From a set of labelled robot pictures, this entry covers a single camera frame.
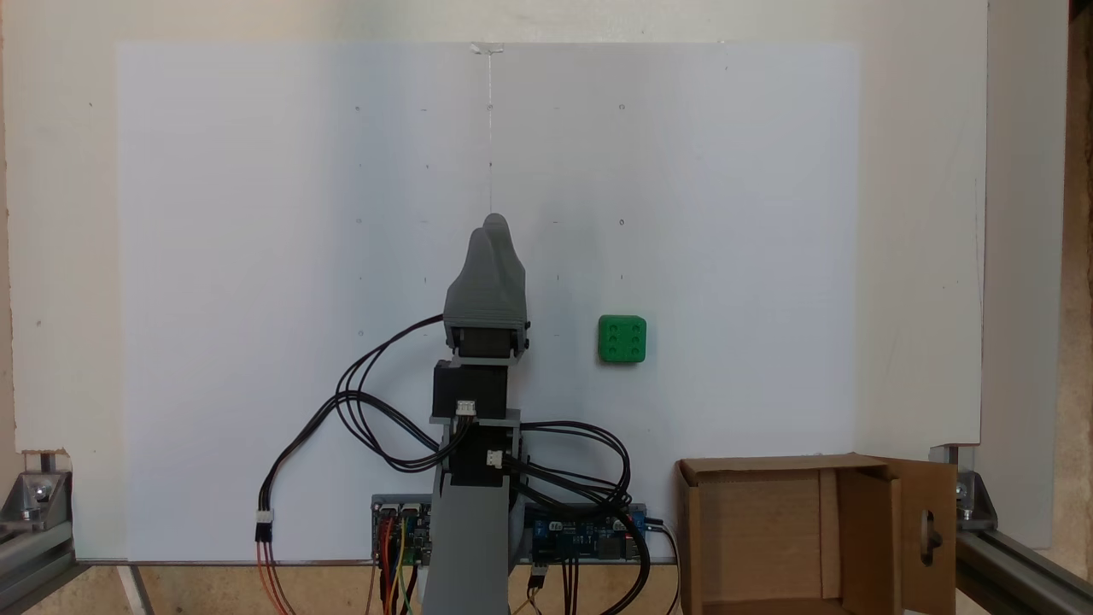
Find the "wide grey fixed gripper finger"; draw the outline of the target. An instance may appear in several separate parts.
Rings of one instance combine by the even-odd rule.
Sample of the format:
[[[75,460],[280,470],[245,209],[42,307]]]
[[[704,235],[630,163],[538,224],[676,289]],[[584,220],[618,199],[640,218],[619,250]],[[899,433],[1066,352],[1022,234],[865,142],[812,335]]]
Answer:
[[[502,289],[487,233],[477,227],[470,235],[465,265],[447,291],[442,320],[472,326],[519,324],[527,320],[526,297]]]

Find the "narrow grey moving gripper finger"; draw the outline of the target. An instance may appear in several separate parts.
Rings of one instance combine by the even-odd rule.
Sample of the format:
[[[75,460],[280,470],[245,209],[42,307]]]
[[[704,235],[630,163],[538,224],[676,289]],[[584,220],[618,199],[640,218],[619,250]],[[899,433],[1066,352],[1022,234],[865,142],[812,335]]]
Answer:
[[[482,229],[491,243],[502,289],[515,297],[526,297],[526,269],[515,249],[507,220],[503,214],[491,213],[484,218]]]

